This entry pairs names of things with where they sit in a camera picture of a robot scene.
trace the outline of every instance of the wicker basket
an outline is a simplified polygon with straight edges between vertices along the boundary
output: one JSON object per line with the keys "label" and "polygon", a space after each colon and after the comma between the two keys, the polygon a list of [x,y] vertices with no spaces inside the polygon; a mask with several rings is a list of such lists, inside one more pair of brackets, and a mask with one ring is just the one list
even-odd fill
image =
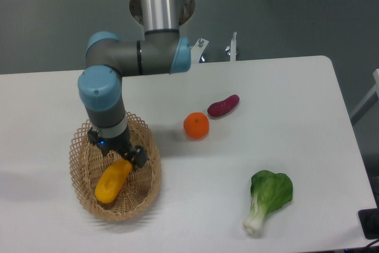
{"label": "wicker basket", "polygon": [[103,157],[101,151],[88,142],[89,120],[75,133],[70,147],[70,174],[75,193],[83,208],[96,217],[107,220],[127,220],[140,214],[155,199],[160,187],[161,168],[158,148],[147,124],[127,112],[130,141],[142,145],[149,160],[142,169],[132,172],[120,193],[110,204],[102,204],[95,197],[95,187],[107,167],[121,156],[110,152]]}

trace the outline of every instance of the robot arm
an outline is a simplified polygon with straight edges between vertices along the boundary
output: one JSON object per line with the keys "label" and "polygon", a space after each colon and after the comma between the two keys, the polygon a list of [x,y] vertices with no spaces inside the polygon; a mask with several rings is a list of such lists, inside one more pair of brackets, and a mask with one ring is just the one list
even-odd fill
{"label": "robot arm", "polygon": [[177,0],[141,0],[141,4],[145,40],[122,43],[109,32],[94,34],[86,52],[87,68],[78,79],[79,95],[92,123],[89,141],[103,155],[114,150],[137,167],[147,157],[142,147],[130,143],[122,77],[185,72],[191,66],[189,41],[179,36]]}

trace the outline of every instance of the yellow bell pepper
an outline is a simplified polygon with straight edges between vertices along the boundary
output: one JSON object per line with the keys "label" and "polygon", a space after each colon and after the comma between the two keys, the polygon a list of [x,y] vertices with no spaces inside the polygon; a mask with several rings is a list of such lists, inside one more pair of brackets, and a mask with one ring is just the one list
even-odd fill
{"label": "yellow bell pepper", "polygon": [[112,202],[120,192],[132,165],[128,160],[120,158],[114,161],[102,174],[95,189],[95,197],[102,203]]}

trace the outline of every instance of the purple sweet potato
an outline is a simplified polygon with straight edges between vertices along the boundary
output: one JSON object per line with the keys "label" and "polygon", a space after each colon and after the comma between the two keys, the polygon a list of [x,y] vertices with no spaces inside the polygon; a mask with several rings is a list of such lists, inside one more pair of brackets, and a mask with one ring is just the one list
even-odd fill
{"label": "purple sweet potato", "polygon": [[232,95],[227,97],[225,100],[213,103],[208,108],[208,114],[211,117],[219,118],[227,113],[231,112],[238,104],[239,97],[238,95]]}

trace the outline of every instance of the white table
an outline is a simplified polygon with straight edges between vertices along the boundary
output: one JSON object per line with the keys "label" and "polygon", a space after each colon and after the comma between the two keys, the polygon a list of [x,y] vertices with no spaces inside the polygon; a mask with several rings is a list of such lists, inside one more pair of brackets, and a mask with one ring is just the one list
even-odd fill
{"label": "white table", "polygon": [[[121,224],[76,199],[69,146],[87,119],[81,71],[0,76],[0,252],[302,252],[368,243],[357,211],[375,207],[332,63],[326,57],[194,65],[124,78],[126,109],[162,156],[154,205]],[[183,119],[231,94],[239,106],[200,142]],[[251,176],[284,172],[294,200],[260,238],[242,228]]]}

